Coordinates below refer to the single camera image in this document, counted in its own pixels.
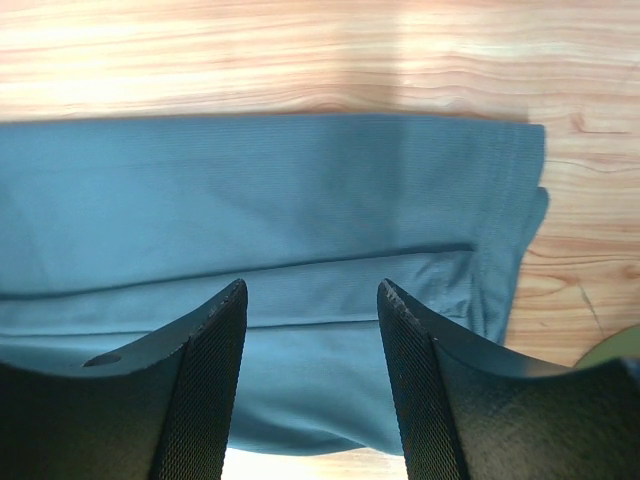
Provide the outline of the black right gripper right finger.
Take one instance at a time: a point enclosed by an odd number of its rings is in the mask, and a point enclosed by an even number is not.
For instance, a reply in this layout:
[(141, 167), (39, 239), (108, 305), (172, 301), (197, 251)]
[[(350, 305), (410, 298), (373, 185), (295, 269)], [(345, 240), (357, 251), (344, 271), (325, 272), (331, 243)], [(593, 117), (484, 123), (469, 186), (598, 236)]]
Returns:
[(639, 362), (568, 368), (437, 314), (391, 281), (377, 292), (411, 479), (635, 479)]

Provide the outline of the grey t-shirt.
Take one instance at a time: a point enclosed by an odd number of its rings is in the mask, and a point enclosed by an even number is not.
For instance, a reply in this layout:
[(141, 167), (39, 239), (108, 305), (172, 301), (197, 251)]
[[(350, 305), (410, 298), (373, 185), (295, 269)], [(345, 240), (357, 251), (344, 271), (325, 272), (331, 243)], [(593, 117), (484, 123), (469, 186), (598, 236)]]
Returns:
[(541, 225), (540, 125), (407, 114), (1, 128), (1, 343), (100, 354), (235, 279), (241, 450), (402, 451), (376, 292), (493, 342)]

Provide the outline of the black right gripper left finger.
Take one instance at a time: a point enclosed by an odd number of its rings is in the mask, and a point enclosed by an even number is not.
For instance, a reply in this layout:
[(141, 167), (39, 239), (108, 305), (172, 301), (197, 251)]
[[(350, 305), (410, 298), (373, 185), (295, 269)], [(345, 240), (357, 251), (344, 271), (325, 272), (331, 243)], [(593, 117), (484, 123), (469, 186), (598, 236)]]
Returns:
[(236, 280), (115, 350), (1, 350), (5, 479), (217, 479), (247, 326)]

